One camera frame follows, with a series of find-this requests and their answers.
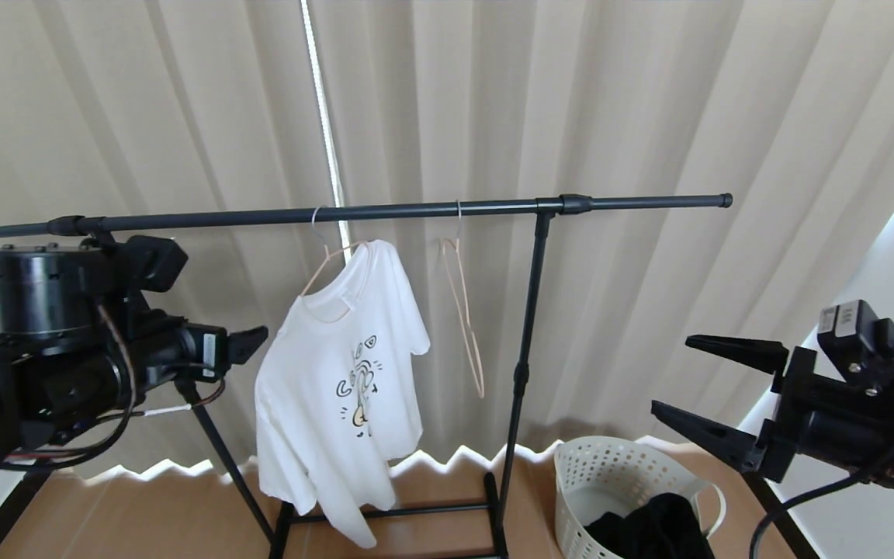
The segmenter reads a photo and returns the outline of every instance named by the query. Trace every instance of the white label sticker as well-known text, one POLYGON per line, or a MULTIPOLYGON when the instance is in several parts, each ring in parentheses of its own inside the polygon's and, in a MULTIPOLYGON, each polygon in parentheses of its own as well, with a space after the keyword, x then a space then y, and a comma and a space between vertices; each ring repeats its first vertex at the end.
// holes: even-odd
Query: white label sticker
POLYGON ((858 322, 858 308, 860 305, 861 301, 853 300, 837 307, 840 310, 837 312, 837 330, 835 330, 833 335, 842 339, 844 336, 858 333, 858 327, 855 326, 855 322, 858 322))
MULTIPOLYGON (((202 336, 202 361, 207 366, 216 365, 216 334, 203 334, 202 336)), ((213 378, 216 376, 210 369, 202 372, 203 377, 213 378)))
POLYGON ((823 333, 831 332, 831 330, 833 330, 833 325, 835 323, 835 319, 837 319, 837 308, 836 307, 824 308, 819 313, 819 329, 816 330, 816 333, 823 334, 823 333))

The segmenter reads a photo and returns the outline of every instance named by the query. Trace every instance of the brown floor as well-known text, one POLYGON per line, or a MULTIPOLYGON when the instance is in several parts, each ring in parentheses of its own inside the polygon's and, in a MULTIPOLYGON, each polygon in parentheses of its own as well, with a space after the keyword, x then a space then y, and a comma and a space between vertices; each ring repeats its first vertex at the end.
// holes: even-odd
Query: brown floor
MULTIPOLYGON (((727 520, 710 538, 721 559, 745 557, 754 525, 764 514, 738 474, 694 446, 668 448, 699 477, 714 481, 727 495, 727 520)), ((553 536, 554 470, 550 455, 531 461, 518 456, 510 492, 506 535, 515 559, 560 559, 553 536)), ((501 461, 494 461, 498 472, 501 461)), ((458 457, 446 474, 418 461, 395 477, 404 505, 471 502, 483 498, 483 467, 458 457)), ((280 503, 256 491, 273 522, 280 503)), ((705 500, 706 517, 716 517, 716 497, 705 500)), ((432 558, 448 553, 490 552, 485 512, 451 512, 370 521, 379 545, 359 549, 328 524, 295 526, 286 559, 350 557, 432 558)), ((269 545, 233 485, 207 471, 189 477, 170 470, 151 481, 118 475, 85 482, 56 474, 20 518, 0 547, 0 559, 245 558, 265 557, 269 545)), ((791 559, 776 530, 765 537, 763 559, 791 559)))

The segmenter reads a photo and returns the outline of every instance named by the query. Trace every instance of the shirt neckline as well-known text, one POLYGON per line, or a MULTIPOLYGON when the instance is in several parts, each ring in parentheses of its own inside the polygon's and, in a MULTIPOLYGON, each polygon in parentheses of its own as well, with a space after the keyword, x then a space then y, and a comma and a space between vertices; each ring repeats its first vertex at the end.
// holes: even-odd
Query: shirt neckline
POLYGON ((344 269, 340 270, 340 273, 334 277, 333 282, 328 283, 323 289, 316 291, 316 293, 309 293, 307 296, 295 298, 295 307, 306 315, 306 322, 312 329, 333 330, 347 322, 351 315, 357 311, 357 308, 361 305, 363 291, 368 286, 370 272, 372 272, 373 266, 371 265, 375 259, 373 258, 373 255, 375 255, 373 244, 375 243, 376 241, 366 241, 366 243, 358 245, 357 250, 354 251, 354 255, 351 257, 351 261, 344 266, 344 269), (346 293, 345 287, 347 284, 362 274, 361 286, 354 287, 351 293, 346 293), (334 300, 340 301, 341 304, 348 307, 348 311, 336 319, 336 321, 322 321, 310 308, 310 304, 326 304, 334 300))

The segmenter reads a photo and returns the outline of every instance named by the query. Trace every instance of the curtain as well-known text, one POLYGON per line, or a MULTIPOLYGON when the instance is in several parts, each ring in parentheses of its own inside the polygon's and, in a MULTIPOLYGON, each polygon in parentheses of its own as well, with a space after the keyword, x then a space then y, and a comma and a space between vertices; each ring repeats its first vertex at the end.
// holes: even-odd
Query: curtain
MULTIPOLYGON (((684 337, 804 339, 894 209, 894 1, 308 7, 348 205, 733 193, 728 210, 553 221, 521 421, 537 450, 671 438, 652 399, 738 422, 769 379, 684 337)), ((0 3, 0 224, 333 205, 309 60, 295 2, 0 3)), ((350 223, 411 278, 438 460, 506 439, 532 221, 462 219, 483 400, 438 250, 457 219, 350 223)), ((231 329, 274 332, 322 259, 304 226, 157 233, 191 259, 153 304, 231 329)), ((256 370, 210 407, 239 461, 256 370)), ((84 472, 208 456, 191 417, 162 416, 84 472)))

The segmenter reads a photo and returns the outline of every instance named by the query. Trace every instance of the shirt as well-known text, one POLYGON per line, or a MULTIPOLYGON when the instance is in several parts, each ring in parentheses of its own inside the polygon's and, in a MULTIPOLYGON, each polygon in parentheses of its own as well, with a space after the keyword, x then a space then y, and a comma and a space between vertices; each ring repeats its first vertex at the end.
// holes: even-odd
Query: shirt
POLYGON ((395 505, 387 461, 422 435, 411 354, 429 347, 395 248, 359 245, 333 283, 295 300, 258 371, 262 491, 299 514, 319 502, 334 528, 375 546, 359 506, 395 505))

